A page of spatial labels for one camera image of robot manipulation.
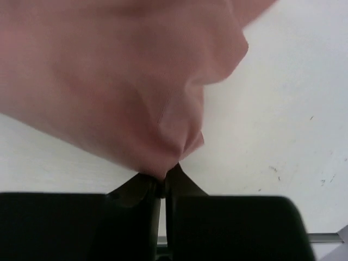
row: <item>clamp jaw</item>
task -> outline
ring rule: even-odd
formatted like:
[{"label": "clamp jaw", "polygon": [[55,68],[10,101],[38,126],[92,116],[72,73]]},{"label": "clamp jaw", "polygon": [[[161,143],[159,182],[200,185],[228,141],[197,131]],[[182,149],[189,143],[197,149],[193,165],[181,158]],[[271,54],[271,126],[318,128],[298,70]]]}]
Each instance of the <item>clamp jaw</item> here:
[{"label": "clamp jaw", "polygon": [[[157,246],[161,198],[167,247]],[[0,194],[0,261],[314,261],[283,197],[209,196],[175,166],[103,194]]]}]

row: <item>metal rod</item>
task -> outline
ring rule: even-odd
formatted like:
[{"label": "metal rod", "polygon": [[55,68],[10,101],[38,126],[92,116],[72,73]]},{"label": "metal rod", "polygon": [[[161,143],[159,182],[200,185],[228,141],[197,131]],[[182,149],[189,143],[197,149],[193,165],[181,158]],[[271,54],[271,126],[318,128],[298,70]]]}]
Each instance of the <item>metal rod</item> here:
[{"label": "metal rod", "polygon": [[[344,243],[337,233],[308,233],[310,243]],[[167,237],[158,237],[157,246],[167,247]]]},{"label": "metal rod", "polygon": [[160,257],[170,256],[170,251],[167,245],[167,237],[158,237],[156,255],[156,260],[161,260],[159,259]]},{"label": "metal rod", "polygon": [[344,243],[337,233],[309,233],[310,243]]}]

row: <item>gray metal bar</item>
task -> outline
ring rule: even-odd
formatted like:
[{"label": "gray metal bar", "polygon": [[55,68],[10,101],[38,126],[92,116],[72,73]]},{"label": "gray metal bar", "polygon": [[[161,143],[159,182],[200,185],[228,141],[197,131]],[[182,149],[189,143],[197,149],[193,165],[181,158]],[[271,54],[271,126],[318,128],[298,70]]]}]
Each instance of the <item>gray metal bar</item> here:
[{"label": "gray metal bar", "polygon": [[[309,233],[307,234],[310,243],[344,243],[337,233]],[[157,245],[167,246],[167,237],[158,237]]]},{"label": "gray metal bar", "polygon": [[337,233],[309,233],[310,243],[344,243]]}]

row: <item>white surface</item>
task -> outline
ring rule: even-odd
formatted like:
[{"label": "white surface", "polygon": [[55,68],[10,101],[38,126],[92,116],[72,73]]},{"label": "white surface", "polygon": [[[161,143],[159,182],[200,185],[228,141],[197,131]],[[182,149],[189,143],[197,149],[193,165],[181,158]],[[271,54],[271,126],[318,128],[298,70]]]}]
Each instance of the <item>white surface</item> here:
[{"label": "white surface", "polygon": [[315,254],[317,260],[320,260],[327,254],[334,251],[337,247],[339,247],[340,243],[330,243],[330,244],[312,244],[312,249]]},{"label": "white surface", "polygon": [[[285,195],[310,232],[335,232],[348,223],[348,2],[280,0],[245,35],[246,58],[206,89],[206,145],[182,165],[209,193]],[[133,174],[0,116],[0,191],[109,192]]]}]

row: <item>pink cloth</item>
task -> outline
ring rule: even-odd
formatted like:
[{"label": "pink cloth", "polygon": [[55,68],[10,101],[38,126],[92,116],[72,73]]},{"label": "pink cloth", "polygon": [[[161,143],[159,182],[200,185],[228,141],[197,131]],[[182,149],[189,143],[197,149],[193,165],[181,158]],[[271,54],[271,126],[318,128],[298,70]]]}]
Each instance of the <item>pink cloth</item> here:
[{"label": "pink cloth", "polygon": [[163,179],[274,0],[0,0],[0,113]]}]

